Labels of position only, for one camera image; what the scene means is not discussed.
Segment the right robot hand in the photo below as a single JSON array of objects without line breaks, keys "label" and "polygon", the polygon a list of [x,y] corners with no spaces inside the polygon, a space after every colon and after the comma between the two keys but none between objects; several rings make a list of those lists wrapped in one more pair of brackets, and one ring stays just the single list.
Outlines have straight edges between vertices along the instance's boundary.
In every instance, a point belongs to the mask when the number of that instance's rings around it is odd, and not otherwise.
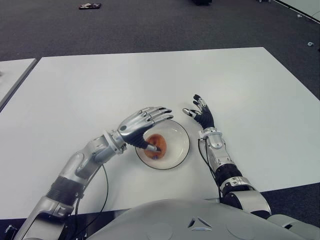
[{"label": "right robot hand", "polygon": [[203,130],[214,128],[214,118],[205,100],[201,96],[195,94],[193,96],[193,103],[198,107],[198,110],[183,108],[182,112],[194,119]]}]

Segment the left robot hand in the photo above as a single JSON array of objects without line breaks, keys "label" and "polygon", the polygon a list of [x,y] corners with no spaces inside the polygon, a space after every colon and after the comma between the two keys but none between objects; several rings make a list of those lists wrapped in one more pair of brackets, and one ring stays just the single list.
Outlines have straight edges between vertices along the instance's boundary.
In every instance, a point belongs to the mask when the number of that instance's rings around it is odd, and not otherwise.
[{"label": "left robot hand", "polygon": [[171,112],[171,109],[163,106],[146,107],[123,120],[117,130],[125,143],[136,148],[158,153],[161,149],[154,144],[148,143],[144,139],[144,134],[156,124],[172,119],[174,116],[170,114]]}]

